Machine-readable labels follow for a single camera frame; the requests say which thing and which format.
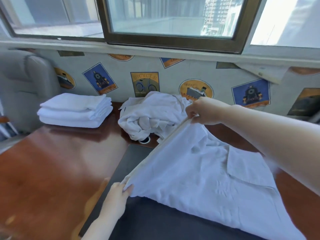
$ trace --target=table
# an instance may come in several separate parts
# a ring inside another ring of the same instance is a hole
[[[96,129],[45,125],[0,155],[0,233],[12,239],[78,239],[78,232],[131,141],[120,103]],[[234,147],[257,149],[223,125],[208,126]],[[143,146],[154,148],[157,137]],[[282,172],[276,183],[296,226],[320,239],[320,197]]]

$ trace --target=bicycle wheel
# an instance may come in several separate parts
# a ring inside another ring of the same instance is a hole
[[[141,83],[137,83],[137,84],[136,84],[136,87],[137,87],[137,90],[138,90],[139,92],[142,92],[142,91],[143,91],[143,85],[142,85]]]
[[[155,85],[149,85],[149,92],[152,92],[152,91],[157,91],[157,88]]]

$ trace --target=window pane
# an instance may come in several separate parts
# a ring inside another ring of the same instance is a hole
[[[95,0],[0,0],[16,34],[103,38]]]
[[[112,32],[232,38],[244,0],[108,0]]]
[[[320,48],[320,0],[267,0],[251,44]]]

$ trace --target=gray leather chair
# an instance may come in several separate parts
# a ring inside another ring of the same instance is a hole
[[[60,85],[49,61],[22,50],[0,52],[0,100],[4,115],[19,133],[41,127],[37,115],[40,104],[58,94]],[[2,141],[0,153],[4,144],[12,146],[13,140]]]

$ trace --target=wooden armrest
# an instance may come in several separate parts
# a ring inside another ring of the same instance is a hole
[[[7,116],[1,116],[0,115],[0,123],[8,123],[9,119]]]

